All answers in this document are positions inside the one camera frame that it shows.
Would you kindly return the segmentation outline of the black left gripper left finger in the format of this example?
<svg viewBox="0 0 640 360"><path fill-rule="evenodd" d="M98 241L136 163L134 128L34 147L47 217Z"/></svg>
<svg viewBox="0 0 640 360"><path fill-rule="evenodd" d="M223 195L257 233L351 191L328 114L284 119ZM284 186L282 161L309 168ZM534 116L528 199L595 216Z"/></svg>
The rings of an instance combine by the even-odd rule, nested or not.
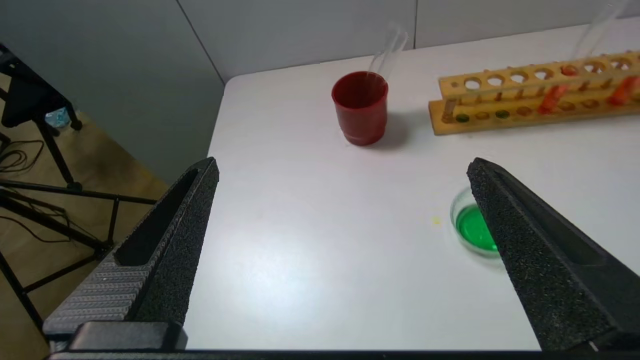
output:
<svg viewBox="0 0 640 360"><path fill-rule="evenodd" d="M53 351L147 343L156 327L182 329L219 180L208 157L171 185L46 319Z"/></svg>

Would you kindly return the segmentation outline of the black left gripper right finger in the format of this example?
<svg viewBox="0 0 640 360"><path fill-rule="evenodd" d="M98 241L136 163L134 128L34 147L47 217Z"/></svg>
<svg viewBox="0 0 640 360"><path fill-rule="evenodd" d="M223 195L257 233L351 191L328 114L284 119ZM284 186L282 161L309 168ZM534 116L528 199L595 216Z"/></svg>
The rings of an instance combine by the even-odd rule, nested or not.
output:
<svg viewBox="0 0 640 360"><path fill-rule="evenodd" d="M467 177L541 350L637 351L638 274L498 164Z"/></svg>

